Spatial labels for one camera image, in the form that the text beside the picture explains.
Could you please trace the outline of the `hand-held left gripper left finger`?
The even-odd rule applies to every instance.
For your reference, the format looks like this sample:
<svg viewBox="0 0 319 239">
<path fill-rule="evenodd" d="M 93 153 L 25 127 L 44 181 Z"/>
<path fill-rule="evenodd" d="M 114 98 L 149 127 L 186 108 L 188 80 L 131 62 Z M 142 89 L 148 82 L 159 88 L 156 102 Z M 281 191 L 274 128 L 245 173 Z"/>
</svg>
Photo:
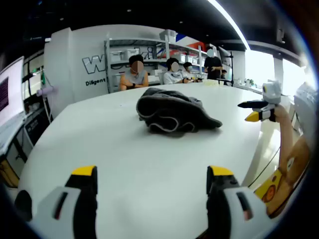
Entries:
<svg viewBox="0 0 319 239">
<path fill-rule="evenodd" d="M 38 204 L 36 230 L 44 239 L 95 239 L 97 194 L 97 167 L 75 169 Z"/>
</svg>

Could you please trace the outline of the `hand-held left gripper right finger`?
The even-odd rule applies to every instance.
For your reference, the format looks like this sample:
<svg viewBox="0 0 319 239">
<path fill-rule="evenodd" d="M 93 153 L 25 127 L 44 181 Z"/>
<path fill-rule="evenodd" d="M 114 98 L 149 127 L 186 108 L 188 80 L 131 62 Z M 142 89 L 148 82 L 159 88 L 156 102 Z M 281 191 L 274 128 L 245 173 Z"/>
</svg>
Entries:
<svg viewBox="0 0 319 239">
<path fill-rule="evenodd" d="M 207 167 L 208 239 L 266 239 L 272 220 L 252 190 L 241 187 L 232 171 Z"/>
</svg>

